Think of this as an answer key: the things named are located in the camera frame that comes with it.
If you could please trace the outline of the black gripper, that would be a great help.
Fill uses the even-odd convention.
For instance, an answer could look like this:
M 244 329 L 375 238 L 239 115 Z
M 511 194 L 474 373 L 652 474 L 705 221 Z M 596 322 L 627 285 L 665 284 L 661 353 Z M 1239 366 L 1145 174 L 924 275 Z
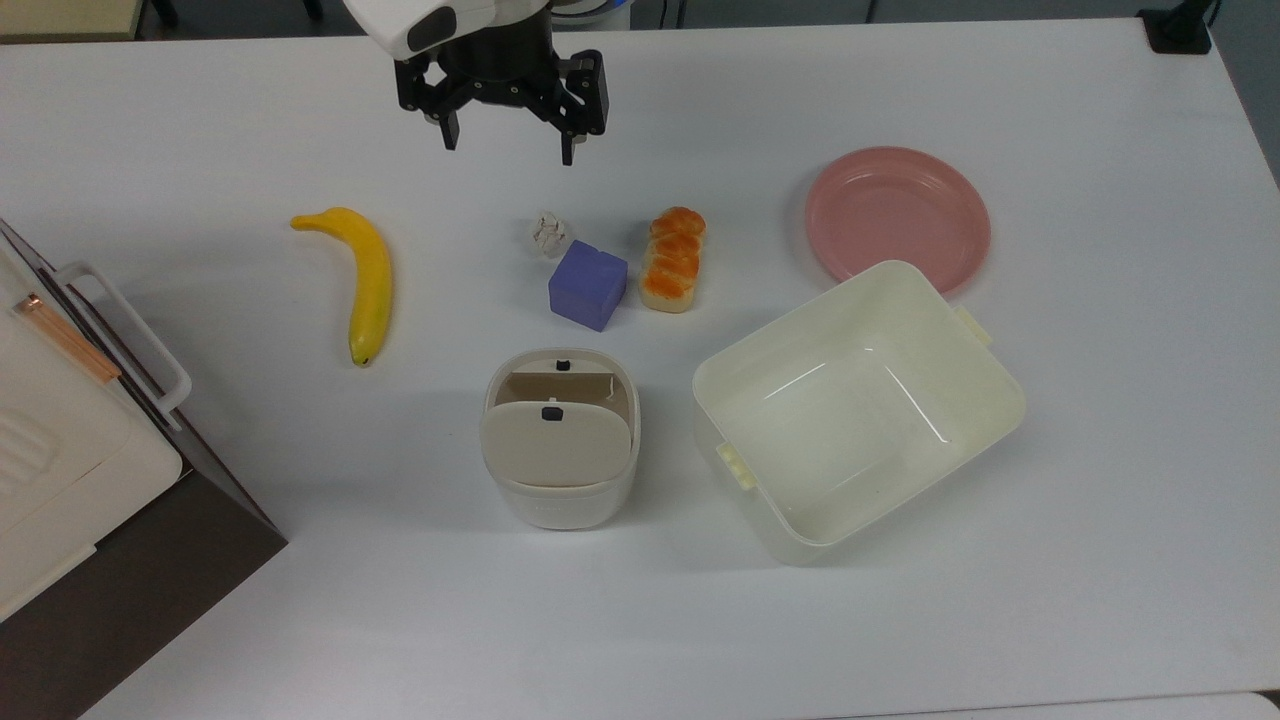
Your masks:
M 431 58 L 396 60 L 399 106 L 435 126 L 447 150 L 460 141 L 458 109 L 468 100 L 525 108 L 559 135 L 561 161 L 573 164 L 576 147 L 605 133 L 608 88 L 604 56 L 582 50 L 561 56 L 552 46 L 550 12 L 479 29 L 444 44 L 436 64 L 445 78 L 428 82 Z

